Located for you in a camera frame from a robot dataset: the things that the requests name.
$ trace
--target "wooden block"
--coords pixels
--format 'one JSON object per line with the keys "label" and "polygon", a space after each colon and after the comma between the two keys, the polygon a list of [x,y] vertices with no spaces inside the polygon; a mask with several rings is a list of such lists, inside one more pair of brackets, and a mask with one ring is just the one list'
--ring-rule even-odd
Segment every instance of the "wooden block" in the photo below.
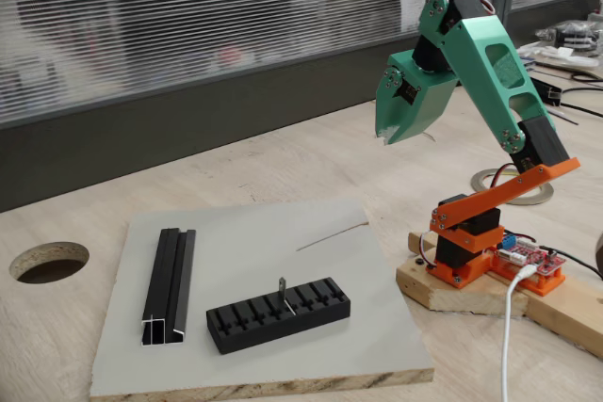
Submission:
{"label": "wooden block", "polygon": [[[409,248],[418,252],[420,234],[410,233]],[[428,233],[423,246],[428,258],[435,256],[437,234]],[[504,314],[507,285],[489,275],[483,275],[463,289],[456,289],[425,271],[415,259],[409,259],[398,267],[396,281],[400,290],[410,298],[432,311],[468,312],[474,314]],[[523,315],[528,308],[528,298],[516,292],[513,294],[512,315]]]}
{"label": "wooden block", "polygon": [[[420,233],[410,233],[409,249],[418,253]],[[428,258],[435,254],[437,234],[428,233],[423,247]],[[398,267],[396,280],[407,296],[433,311],[504,314],[509,281],[489,272],[463,289],[435,278],[409,259]],[[513,293],[512,315],[526,315],[534,322],[603,358],[603,293],[566,277],[565,282],[545,297],[527,289]]]}

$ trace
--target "black aluminum profile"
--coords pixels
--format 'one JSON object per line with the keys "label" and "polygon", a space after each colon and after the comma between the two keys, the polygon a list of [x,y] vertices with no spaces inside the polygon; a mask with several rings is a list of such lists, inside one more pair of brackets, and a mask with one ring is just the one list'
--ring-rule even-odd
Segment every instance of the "black aluminum profile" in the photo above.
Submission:
{"label": "black aluminum profile", "polygon": [[195,234],[195,230],[161,230],[142,315],[143,346],[185,340]]}
{"label": "black aluminum profile", "polygon": [[280,283],[278,292],[206,312],[222,355],[350,317],[350,299],[331,278],[288,289]]}

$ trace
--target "black slotted holder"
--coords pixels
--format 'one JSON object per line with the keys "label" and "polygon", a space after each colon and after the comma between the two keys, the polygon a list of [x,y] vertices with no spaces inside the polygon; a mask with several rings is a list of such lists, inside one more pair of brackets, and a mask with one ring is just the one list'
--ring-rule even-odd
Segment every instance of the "black slotted holder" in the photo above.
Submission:
{"label": "black slotted holder", "polygon": [[350,299],[326,278],[286,289],[285,300],[273,292],[214,308],[206,317],[218,350],[226,354],[350,317]]}

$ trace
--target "wooden table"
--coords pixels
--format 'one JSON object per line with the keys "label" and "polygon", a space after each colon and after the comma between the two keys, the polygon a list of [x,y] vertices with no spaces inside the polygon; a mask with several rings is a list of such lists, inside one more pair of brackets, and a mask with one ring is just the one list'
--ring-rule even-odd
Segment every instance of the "wooden table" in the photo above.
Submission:
{"label": "wooden table", "polygon": [[[571,96],[603,111],[598,93]],[[92,361],[128,221],[137,213],[355,197],[366,208],[393,279],[394,268],[411,255],[408,232],[427,229],[440,200],[470,193],[474,173],[509,161],[462,88],[429,135],[394,146],[384,147],[375,138],[374,113],[375,104],[358,105],[1,214],[0,400],[88,399]],[[603,232],[603,123],[581,112],[568,113],[579,126],[555,122],[582,167],[555,181],[555,195],[545,204],[503,206],[501,221],[512,231],[530,233],[594,263],[595,243]],[[33,285],[10,277],[8,267],[16,256],[54,241],[83,244],[90,261],[62,281]],[[566,267],[578,279],[603,284],[585,268]],[[435,360],[433,383],[287,400],[498,401],[503,321],[433,313],[409,298],[406,302]],[[512,401],[600,399],[603,362],[526,319],[513,321],[511,337]]]}

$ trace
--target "round hole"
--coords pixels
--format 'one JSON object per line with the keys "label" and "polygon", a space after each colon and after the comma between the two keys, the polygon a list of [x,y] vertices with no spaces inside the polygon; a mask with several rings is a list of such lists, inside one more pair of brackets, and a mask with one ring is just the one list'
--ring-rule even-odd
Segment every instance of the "round hole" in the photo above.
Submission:
{"label": "round hole", "polygon": [[12,278],[29,284],[59,281],[78,272],[90,258],[86,247],[74,242],[53,242],[17,256],[8,271]]}

